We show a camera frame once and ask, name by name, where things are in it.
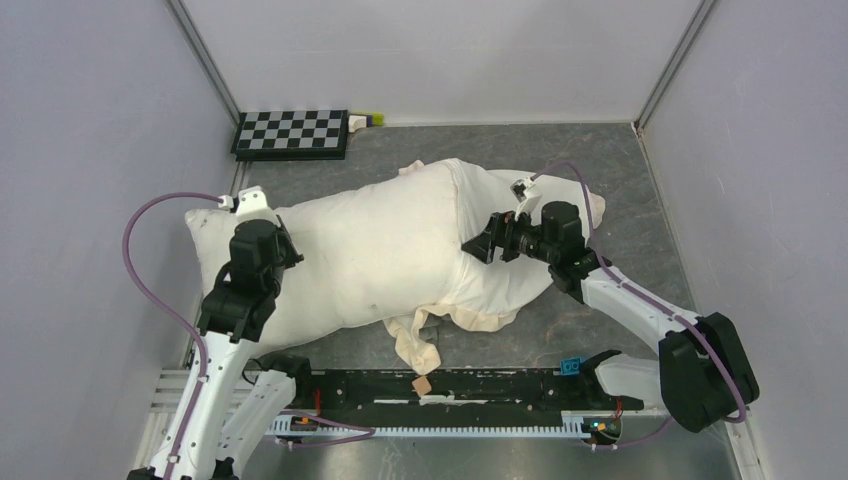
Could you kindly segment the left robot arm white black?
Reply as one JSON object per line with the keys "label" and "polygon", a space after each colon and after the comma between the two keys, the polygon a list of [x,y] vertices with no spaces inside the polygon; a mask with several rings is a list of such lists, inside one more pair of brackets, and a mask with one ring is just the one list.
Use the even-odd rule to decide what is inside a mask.
{"label": "left robot arm white black", "polygon": [[298,370],[265,368],[246,401],[228,412],[262,329],[275,310],[286,269],[302,261],[274,214],[240,222],[230,259],[201,303],[199,351],[166,438],[149,466],[131,479],[240,479],[274,418],[302,407],[313,379]]}

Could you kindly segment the white pillow insert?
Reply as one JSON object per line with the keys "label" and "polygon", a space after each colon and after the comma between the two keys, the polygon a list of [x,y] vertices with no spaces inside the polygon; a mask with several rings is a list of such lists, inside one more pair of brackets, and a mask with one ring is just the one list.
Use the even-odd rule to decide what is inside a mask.
{"label": "white pillow insert", "polygon": [[480,312],[465,294],[461,182],[467,163],[411,167],[358,190],[274,209],[303,261],[287,270],[257,351],[318,340],[420,308]]}

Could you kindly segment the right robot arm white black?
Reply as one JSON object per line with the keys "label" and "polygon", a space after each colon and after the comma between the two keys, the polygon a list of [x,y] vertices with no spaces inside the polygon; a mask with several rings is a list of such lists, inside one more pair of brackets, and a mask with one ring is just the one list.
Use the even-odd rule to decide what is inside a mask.
{"label": "right robot arm white black", "polygon": [[554,286],[616,320],[656,353],[628,360],[608,351],[591,358],[577,382],[580,400],[602,408],[616,396],[659,402],[686,430],[741,423],[761,391],[734,323],[714,312],[699,315],[662,300],[628,279],[586,244],[575,205],[546,204],[541,222],[526,213],[494,213],[462,250],[490,264],[520,256],[547,265]]}

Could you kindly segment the grey pillowcase with cream ruffle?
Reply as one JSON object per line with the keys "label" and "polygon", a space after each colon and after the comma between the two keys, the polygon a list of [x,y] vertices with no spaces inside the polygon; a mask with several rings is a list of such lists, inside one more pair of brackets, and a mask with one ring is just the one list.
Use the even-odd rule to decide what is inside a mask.
{"label": "grey pillowcase with cream ruffle", "polygon": [[536,260],[485,265],[460,249],[482,231],[491,213],[516,206],[508,188],[528,176],[485,170],[456,158],[428,165],[416,161],[399,170],[396,187],[410,196],[408,216],[423,222],[430,250],[407,270],[416,276],[404,291],[412,311],[384,324],[398,357],[417,374],[442,363],[437,347],[421,336],[428,316],[448,316],[469,332],[496,332],[551,285],[546,267]]}

